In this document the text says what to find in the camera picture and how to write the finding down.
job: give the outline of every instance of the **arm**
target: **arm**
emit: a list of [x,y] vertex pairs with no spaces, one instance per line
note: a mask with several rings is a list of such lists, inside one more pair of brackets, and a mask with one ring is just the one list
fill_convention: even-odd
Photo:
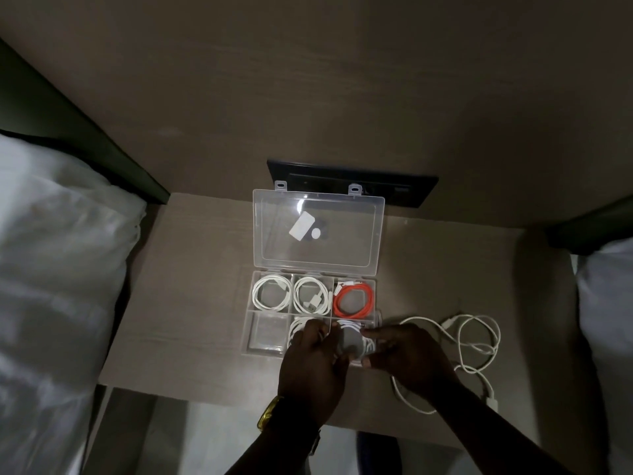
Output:
[[309,320],[305,330],[295,334],[281,364],[277,390],[286,403],[286,416],[276,417],[273,411],[264,431],[226,475],[299,471],[343,395],[349,357],[336,357],[340,335],[337,323],[327,334],[321,320]]
[[384,341],[381,351],[363,359],[363,366],[387,371],[428,400],[483,474],[569,473],[465,388],[426,330],[405,324],[365,330],[363,335]]

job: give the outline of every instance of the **clear plastic organizer box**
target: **clear plastic organizer box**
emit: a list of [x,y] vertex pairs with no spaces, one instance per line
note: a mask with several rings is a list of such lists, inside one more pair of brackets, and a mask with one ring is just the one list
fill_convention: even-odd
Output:
[[[336,315],[332,303],[325,303],[321,289],[314,282],[298,288],[304,277],[321,281],[328,293],[337,292],[339,284],[362,282],[373,292],[373,302],[366,290],[350,289],[338,300],[338,311],[345,315],[364,309],[366,316],[354,319],[361,327],[380,325],[376,310],[376,275],[384,215],[382,197],[354,194],[288,192],[283,189],[253,191],[253,252],[256,267],[248,293],[246,319],[242,335],[242,352],[249,355],[283,357],[289,345],[289,332],[299,317],[322,319],[328,328],[333,321],[343,324],[342,351],[357,354],[368,347],[358,331],[344,326],[349,320]],[[257,300],[267,307],[287,304],[279,311],[262,310],[253,303],[253,287],[267,275],[277,274],[288,283],[269,280],[259,288]],[[302,313],[296,303],[310,310],[311,301],[327,306],[322,313]]]

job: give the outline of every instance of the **box lid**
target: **box lid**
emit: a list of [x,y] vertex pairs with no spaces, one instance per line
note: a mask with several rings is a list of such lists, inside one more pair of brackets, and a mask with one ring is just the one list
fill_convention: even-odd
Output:
[[253,191],[256,267],[375,275],[385,199]]

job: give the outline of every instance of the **hand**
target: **hand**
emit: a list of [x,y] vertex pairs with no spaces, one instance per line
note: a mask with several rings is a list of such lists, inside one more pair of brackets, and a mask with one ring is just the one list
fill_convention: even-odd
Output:
[[332,416],[345,388],[350,358],[336,357],[340,336],[336,322],[328,335],[325,323],[308,320],[292,338],[279,372],[277,394],[303,405],[318,426]]
[[407,389],[432,403],[446,383],[459,379],[439,344],[414,324],[362,330],[363,336],[384,343],[363,359],[363,367],[385,370]]

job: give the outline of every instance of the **wristwatch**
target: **wristwatch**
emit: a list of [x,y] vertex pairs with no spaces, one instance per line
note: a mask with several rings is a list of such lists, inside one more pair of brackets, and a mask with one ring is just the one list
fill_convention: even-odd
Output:
[[259,431],[265,428],[285,429],[290,432],[294,439],[305,437],[306,439],[314,437],[310,455],[314,455],[321,440],[321,430],[317,424],[306,414],[304,408],[283,396],[277,395],[268,404],[264,413],[259,417],[257,422]]

